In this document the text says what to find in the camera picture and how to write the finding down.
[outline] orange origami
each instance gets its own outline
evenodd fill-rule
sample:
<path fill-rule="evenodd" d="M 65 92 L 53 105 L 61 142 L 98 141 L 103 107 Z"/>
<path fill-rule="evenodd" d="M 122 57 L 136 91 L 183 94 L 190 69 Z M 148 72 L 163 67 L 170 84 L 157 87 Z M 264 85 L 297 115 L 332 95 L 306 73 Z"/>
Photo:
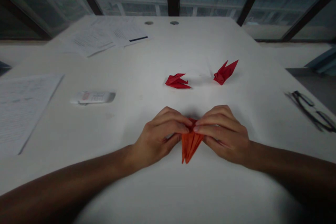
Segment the orange origami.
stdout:
<path fill-rule="evenodd" d="M 193 130 L 196 120 L 192 118 L 189 118 L 189 120 L 192 121 L 192 126 L 189 127 L 189 133 L 182 134 L 182 163 L 184 160 L 185 163 L 189 163 L 204 137 L 204 135 L 197 134 Z"/>

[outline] forearm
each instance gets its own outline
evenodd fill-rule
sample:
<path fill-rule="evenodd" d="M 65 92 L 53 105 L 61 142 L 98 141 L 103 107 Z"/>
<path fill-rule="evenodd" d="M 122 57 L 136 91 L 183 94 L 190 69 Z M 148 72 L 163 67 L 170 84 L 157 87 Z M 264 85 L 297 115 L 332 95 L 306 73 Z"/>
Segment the forearm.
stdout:
<path fill-rule="evenodd" d="M 87 201 L 114 181 L 137 170 L 126 146 L 20 186 L 0 197 L 0 223 L 42 222 Z"/>
<path fill-rule="evenodd" d="M 246 167 L 267 173 L 311 197 L 336 203 L 336 164 L 252 142 Z"/>

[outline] stack of papers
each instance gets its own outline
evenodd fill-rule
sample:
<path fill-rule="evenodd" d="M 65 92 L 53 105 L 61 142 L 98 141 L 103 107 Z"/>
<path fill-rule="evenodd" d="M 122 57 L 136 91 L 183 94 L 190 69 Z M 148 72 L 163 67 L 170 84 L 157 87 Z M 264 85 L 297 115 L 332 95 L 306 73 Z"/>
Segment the stack of papers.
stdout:
<path fill-rule="evenodd" d="M 79 53 L 84 57 L 110 47 L 124 47 L 149 38 L 133 17 L 97 16 L 87 27 L 61 39 L 62 52 Z"/>
<path fill-rule="evenodd" d="M 63 75 L 0 81 L 0 158 L 23 149 Z"/>

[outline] origami crane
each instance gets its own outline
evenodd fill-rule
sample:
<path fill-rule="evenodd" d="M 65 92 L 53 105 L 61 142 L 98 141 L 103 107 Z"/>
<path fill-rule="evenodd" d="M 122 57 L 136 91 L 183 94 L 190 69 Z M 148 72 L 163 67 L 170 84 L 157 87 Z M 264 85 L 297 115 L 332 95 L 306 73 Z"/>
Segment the origami crane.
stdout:
<path fill-rule="evenodd" d="M 220 85 L 223 85 L 224 82 L 233 74 L 233 71 L 236 68 L 238 61 L 235 61 L 226 67 L 226 61 L 224 65 L 215 73 L 214 80 L 217 81 Z"/>
<path fill-rule="evenodd" d="M 177 89 L 189 89 L 191 87 L 185 85 L 188 84 L 188 81 L 184 81 L 182 79 L 180 79 L 180 77 L 182 77 L 183 75 L 185 75 L 184 73 L 178 73 L 173 75 L 169 75 L 168 80 L 166 81 L 166 85 L 173 87 L 173 88 L 177 88 Z"/>
<path fill-rule="evenodd" d="M 182 134 L 182 163 L 185 160 L 186 164 L 189 163 L 204 137 L 204 135 L 194 132 L 196 120 L 192 118 L 189 118 L 189 120 L 192 121 L 192 126 L 189 127 L 189 133 Z"/>

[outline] white calculator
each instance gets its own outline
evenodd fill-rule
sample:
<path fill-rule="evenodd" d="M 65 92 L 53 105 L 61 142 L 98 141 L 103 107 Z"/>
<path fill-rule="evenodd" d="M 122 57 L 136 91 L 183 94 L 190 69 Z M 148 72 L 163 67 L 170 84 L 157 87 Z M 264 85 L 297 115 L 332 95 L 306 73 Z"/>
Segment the white calculator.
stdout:
<path fill-rule="evenodd" d="M 71 100 L 71 103 L 76 104 L 89 104 L 89 103 L 107 103 L 113 101 L 115 93 L 111 92 L 92 92 L 82 91 L 78 92 Z"/>

